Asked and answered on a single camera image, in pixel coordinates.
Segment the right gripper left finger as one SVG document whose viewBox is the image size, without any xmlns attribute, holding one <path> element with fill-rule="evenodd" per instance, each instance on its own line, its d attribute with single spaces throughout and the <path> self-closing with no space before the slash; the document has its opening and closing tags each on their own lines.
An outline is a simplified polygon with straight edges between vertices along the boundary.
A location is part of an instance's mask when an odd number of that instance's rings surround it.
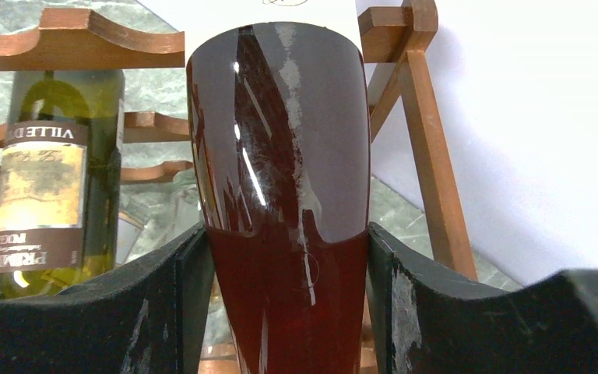
<svg viewBox="0 0 598 374">
<path fill-rule="evenodd" d="M 197 224 L 56 295 L 0 301 L 0 373 L 195 373 L 213 276 Z"/>
</svg>

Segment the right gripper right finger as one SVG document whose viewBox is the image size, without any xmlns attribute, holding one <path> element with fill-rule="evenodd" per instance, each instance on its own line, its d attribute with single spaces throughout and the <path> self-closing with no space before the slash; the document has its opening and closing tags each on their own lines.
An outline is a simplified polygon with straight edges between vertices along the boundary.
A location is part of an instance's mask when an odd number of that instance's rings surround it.
<svg viewBox="0 0 598 374">
<path fill-rule="evenodd" d="M 469 280 L 378 224 L 366 293 L 381 373 L 598 373 L 598 270 L 518 291 Z"/>
</svg>

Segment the dark red wine bottle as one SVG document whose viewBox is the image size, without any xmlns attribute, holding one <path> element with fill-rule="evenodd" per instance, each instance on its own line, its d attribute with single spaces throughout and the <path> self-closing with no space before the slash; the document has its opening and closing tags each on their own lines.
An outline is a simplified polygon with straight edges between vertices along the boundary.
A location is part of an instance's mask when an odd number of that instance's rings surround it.
<svg viewBox="0 0 598 374">
<path fill-rule="evenodd" d="M 244 373 L 357 373 L 370 130 L 353 1 L 192 1 L 195 173 Z"/>
</svg>

